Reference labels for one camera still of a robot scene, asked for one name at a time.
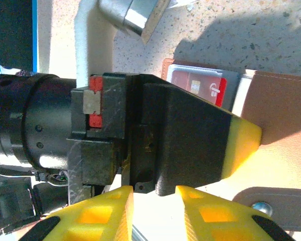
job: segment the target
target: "black cylindrical motor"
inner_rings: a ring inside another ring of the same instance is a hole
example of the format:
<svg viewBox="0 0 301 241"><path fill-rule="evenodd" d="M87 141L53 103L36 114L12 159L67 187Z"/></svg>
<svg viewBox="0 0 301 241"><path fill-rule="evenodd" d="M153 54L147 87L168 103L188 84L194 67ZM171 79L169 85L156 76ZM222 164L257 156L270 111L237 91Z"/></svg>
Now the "black cylindrical motor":
<svg viewBox="0 0 301 241"><path fill-rule="evenodd" d="M0 164L67 169L71 89L55 75L0 75Z"/></svg>

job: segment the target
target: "metal bolt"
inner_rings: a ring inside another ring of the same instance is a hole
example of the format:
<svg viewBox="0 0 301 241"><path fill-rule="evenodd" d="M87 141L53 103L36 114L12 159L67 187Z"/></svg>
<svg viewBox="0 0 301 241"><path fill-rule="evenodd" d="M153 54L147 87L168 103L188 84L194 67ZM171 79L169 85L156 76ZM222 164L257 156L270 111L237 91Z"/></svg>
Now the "metal bolt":
<svg viewBox="0 0 301 241"><path fill-rule="evenodd" d="M39 148L39 149L42 149L44 147L44 144L42 144L41 142L37 142L36 146Z"/></svg>
<svg viewBox="0 0 301 241"><path fill-rule="evenodd" d="M36 125L35 129L37 132L42 132L43 127L42 127L42 125Z"/></svg>
<svg viewBox="0 0 301 241"><path fill-rule="evenodd" d="M257 202L251 206L253 209L259 210L261 212L264 212L265 214L271 216L273 213L273 208L270 206L270 204L266 202Z"/></svg>

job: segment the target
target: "white speckled countertop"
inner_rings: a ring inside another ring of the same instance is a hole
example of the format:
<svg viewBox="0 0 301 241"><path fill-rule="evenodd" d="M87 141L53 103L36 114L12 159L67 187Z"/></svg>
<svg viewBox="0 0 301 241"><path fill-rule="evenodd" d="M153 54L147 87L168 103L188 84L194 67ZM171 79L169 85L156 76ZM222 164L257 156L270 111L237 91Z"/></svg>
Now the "white speckled countertop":
<svg viewBox="0 0 301 241"><path fill-rule="evenodd" d="M79 2L38 0L43 72L76 78L73 24ZM122 32L115 37L114 71L160 76L165 58L301 75L301 0L202 0L167 10L147 45ZM135 197L149 202L149 196ZM171 207L169 198L158 201L152 199L155 206ZM156 217L163 209L140 201L135 211L142 213L135 220L149 240L162 240L163 231L172 238L173 219ZM295 238L301 240L301 233Z"/></svg>

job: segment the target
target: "card chip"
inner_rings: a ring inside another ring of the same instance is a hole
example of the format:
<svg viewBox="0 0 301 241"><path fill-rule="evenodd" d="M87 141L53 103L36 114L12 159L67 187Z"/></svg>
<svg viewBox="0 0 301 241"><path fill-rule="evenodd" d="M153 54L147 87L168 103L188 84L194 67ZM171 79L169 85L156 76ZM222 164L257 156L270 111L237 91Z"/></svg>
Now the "card chip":
<svg viewBox="0 0 301 241"><path fill-rule="evenodd" d="M196 81L196 80L192 80L192 85L191 85L191 93L193 94L198 94L200 92L200 85L201 82Z"/></svg>

